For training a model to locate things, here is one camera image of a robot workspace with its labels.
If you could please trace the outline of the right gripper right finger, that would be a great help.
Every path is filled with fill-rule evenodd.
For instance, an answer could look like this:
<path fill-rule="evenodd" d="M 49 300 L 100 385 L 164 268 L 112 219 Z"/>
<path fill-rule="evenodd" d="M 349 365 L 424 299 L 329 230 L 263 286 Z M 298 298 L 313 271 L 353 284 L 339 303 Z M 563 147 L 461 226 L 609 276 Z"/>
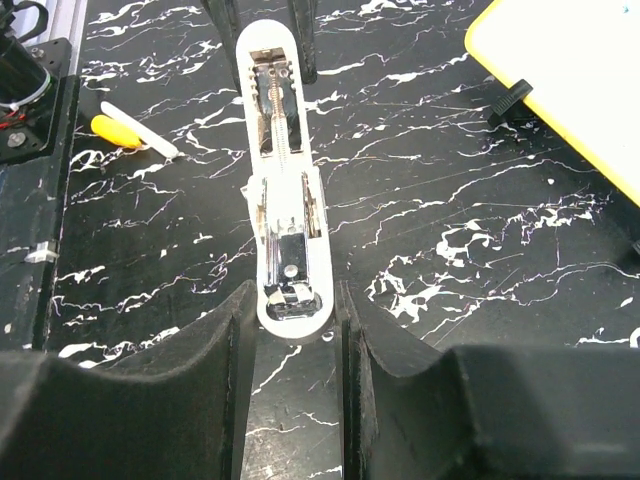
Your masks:
<path fill-rule="evenodd" d="M 633 349 L 438 351 L 337 286 L 347 479 L 635 479 Z"/>

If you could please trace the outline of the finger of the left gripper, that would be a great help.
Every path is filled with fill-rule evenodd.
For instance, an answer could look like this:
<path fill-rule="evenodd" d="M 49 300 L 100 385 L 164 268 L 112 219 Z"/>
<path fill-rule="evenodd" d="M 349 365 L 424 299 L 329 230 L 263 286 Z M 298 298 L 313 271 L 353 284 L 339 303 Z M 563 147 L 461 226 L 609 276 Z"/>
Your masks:
<path fill-rule="evenodd" d="M 241 32 L 238 1 L 201 0 L 200 3 L 216 27 L 226 53 L 234 55 Z"/>
<path fill-rule="evenodd" d="M 313 84 L 317 80 L 314 25 L 318 2 L 288 0 L 287 4 L 298 48 L 301 78 L 304 84 Z"/>

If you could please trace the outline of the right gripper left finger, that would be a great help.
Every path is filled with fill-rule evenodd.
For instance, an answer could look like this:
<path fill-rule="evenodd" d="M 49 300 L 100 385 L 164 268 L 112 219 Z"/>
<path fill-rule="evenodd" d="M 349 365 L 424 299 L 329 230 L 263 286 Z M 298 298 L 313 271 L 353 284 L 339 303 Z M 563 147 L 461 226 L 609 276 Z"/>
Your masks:
<path fill-rule="evenodd" d="M 5 479 L 237 479 L 256 353 L 257 288 L 107 368 L 1 356 Z"/>

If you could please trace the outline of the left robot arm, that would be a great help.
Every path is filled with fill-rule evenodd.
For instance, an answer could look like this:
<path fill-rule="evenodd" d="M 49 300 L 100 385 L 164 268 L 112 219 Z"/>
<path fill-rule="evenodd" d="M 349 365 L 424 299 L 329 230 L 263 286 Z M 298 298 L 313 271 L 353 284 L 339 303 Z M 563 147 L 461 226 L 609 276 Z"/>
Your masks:
<path fill-rule="evenodd" d="M 315 28 L 317 11 L 315 1 L 289 1 L 287 3 L 294 38 L 297 42 L 298 60 L 302 82 L 312 84 L 317 80 Z M 234 86 L 240 90 L 239 68 L 235 49 L 241 33 L 240 17 L 235 1 L 203 1 L 201 6 L 215 26 L 229 63 Z M 24 9 L 36 8 L 38 21 L 34 28 L 21 37 L 11 32 L 14 14 Z M 1 106 L 18 110 L 42 96 L 41 90 L 50 83 L 50 71 L 39 64 L 24 47 L 24 43 L 43 33 L 49 22 L 45 6 L 35 1 L 3 1 L 1 3 Z"/>

